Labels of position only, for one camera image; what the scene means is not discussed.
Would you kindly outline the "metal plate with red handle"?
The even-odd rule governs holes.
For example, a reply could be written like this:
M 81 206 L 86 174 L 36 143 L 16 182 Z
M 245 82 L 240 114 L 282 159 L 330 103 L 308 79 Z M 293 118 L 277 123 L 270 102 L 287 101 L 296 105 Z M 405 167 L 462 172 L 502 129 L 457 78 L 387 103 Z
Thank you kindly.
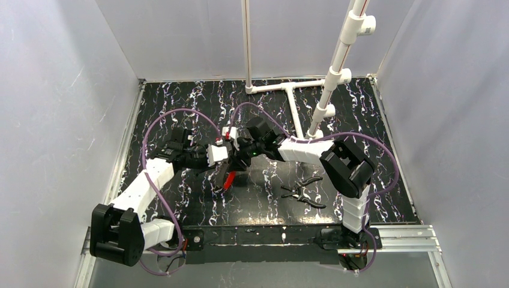
M 233 184 L 236 176 L 236 170 L 231 168 L 230 164 L 219 164 L 219 171 L 216 174 L 214 187 L 216 189 L 228 190 Z

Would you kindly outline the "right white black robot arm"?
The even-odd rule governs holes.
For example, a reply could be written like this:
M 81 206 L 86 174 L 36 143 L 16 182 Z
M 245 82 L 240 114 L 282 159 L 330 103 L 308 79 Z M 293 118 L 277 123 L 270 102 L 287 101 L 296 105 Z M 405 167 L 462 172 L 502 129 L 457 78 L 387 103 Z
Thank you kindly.
M 323 249 L 369 247 L 367 196 L 375 164 L 350 137 L 300 143 L 283 133 L 277 134 L 261 117 L 251 119 L 247 129 L 249 137 L 238 137 L 232 127 L 221 131 L 232 147 L 224 188 L 231 186 L 236 172 L 246 171 L 252 158 L 260 155 L 275 161 L 319 166 L 342 195 L 343 218 L 340 228 L 319 232 L 315 242 Z

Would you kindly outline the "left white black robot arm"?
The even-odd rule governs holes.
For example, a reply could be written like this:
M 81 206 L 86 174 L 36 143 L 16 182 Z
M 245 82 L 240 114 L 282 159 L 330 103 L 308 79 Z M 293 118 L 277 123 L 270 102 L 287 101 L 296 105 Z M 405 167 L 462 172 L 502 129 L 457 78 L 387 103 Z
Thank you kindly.
M 144 251 L 178 239 L 182 231 L 174 216 L 142 219 L 161 189 L 182 169 L 207 170 L 211 145 L 191 141 L 191 130 L 177 129 L 161 148 L 153 150 L 133 182 L 109 204 L 98 204 L 91 214 L 89 252 L 111 262 L 134 266 Z

